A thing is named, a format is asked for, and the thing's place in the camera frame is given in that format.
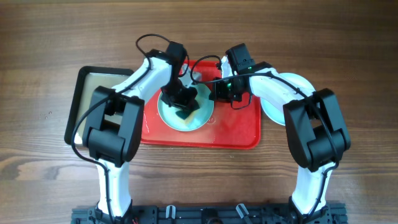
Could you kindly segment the pale green plate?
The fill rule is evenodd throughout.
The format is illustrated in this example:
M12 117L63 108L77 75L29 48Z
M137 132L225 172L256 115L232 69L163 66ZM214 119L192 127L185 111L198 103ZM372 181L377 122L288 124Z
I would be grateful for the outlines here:
M198 102L199 109L193 111L187 118L183 119L177 115L177 112L180 111L178 108L169 107L161 100L162 94L159 95L157 102L158 114L162 121L174 130L185 132L194 131L202 127L211 118L214 110L214 101L208 99L211 90L205 84L194 85L189 76L191 69L185 63L182 66L181 72L183 73L186 69L188 71L180 80L184 87L194 87L197 90L198 94L195 100Z

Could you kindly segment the white round plate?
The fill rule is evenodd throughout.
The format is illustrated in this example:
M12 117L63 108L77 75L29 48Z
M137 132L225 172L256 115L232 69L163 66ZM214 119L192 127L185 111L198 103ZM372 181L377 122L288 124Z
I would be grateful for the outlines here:
M307 96L315 91L313 85L300 75L276 73L276 76L299 88ZM262 110L273 122L285 126L283 105L292 100L302 100L303 96L275 78L260 78L256 85L258 93L255 95L261 99Z

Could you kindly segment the green yellow sponge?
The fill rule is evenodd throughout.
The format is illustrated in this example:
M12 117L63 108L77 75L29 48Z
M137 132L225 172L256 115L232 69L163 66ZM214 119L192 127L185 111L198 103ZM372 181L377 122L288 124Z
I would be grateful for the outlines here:
M195 107L193 107L192 109L178 110L178 111L175 112L175 114L176 114L179 118L185 120L185 119L187 119L194 111L198 110L199 108L200 108L199 106L195 106Z

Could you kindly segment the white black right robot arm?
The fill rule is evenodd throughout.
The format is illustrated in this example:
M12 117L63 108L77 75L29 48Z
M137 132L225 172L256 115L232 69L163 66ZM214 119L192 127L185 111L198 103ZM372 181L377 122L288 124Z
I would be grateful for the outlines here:
M303 77L279 73L269 64L241 63L225 58L216 64L217 98L235 100L249 93L265 101L266 115L285 126L289 151L298 164L295 190L289 198L292 223L308 223L326 213L326 190L332 172L351 146L338 100L328 88L315 90Z

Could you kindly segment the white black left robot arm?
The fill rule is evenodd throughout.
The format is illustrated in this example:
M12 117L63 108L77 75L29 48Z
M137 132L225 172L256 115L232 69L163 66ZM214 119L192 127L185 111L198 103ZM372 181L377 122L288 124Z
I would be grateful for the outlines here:
M128 164L141 142L147 101L162 90L163 101L183 119L199 108L197 90L185 87L179 79L187 57L182 45L171 43L165 52L153 49L144 56L141 67L124 82L112 88L97 87L79 120L85 123L82 141L90 155L86 161L99 172L101 198L96 211L107 223L132 219Z

